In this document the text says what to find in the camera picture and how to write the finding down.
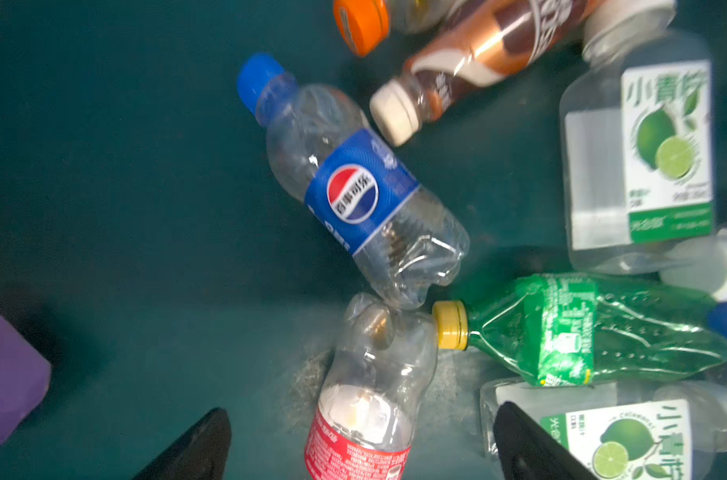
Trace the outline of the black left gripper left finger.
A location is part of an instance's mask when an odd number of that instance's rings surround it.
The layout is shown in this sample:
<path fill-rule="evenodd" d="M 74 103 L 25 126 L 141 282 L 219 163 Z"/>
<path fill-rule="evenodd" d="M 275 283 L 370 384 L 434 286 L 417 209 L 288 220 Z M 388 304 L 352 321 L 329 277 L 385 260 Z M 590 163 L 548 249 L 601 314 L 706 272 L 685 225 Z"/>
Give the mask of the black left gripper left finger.
<path fill-rule="evenodd" d="M 231 424 L 222 408 L 210 410 L 134 479 L 222 479 Z"/>

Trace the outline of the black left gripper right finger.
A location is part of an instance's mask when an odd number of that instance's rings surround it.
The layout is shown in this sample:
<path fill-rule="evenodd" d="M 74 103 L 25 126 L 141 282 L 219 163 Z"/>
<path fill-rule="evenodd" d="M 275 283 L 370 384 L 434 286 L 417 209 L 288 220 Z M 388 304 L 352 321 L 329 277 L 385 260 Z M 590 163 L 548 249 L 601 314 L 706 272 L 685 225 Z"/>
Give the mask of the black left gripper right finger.
<path fill-rule="evenodd" d="M 493 434 L 507 480 L 595 480 L 579 460 L 513 402 L 499 408 Z"/>

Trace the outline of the green sprite bottle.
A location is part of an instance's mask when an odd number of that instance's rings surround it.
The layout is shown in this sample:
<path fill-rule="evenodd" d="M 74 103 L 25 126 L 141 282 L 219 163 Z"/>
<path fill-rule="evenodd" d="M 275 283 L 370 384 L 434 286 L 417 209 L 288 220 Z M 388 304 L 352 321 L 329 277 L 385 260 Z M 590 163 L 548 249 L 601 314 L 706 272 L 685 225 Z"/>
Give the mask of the green sprite bottle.
<path fill-rule="evenodd" d="M 585 273 L 519 278 L 477 302 L 433 304 L 439 348 L 473 347 L 533 387 L 676 382 L 727 363 L 697 290 Z"/>

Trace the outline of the red label cola bottle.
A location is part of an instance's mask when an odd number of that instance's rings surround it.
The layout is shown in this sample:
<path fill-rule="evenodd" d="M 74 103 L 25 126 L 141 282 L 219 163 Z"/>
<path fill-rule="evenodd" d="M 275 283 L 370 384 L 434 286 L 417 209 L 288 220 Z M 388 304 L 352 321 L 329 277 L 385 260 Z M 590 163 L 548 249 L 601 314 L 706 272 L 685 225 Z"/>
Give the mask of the red label cola bottle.
<path fill-rule="evenodd" d="M 313 479 L 399 479 L 437 370 L 437 324 L 355 295 L 304 448 Z"/>

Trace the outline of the pink label white cap bottle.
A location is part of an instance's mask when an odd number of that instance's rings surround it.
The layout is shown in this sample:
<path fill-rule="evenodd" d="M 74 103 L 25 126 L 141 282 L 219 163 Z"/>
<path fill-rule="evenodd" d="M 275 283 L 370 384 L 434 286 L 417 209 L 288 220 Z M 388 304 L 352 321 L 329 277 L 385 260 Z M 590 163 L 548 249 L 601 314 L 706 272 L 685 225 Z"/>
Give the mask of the pink label white cap bottle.
<path fill-rule="evenodd" d="M 699 290 L 727 302 L 727 223 L 717 234 L 687 240 L 671 250 L 677 263 L 659 272 L 665 284 Z"/>

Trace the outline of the blue pepsi bottle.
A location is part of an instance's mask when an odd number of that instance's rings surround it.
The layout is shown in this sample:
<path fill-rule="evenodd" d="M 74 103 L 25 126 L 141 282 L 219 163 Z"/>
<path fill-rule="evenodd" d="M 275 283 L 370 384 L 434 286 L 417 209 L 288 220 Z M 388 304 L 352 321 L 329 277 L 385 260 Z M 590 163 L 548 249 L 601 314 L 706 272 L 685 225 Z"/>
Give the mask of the blue pepsi bottle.
<path fill-rule="evenodd" d="M 341 90 L 299 84 L 272 56 L 242 66 L 237 91 L 266 130 L 280 186 L 303 202 L 387 304 L 417 309 L 457 278 L 461 222 L 397 158 Z"/>

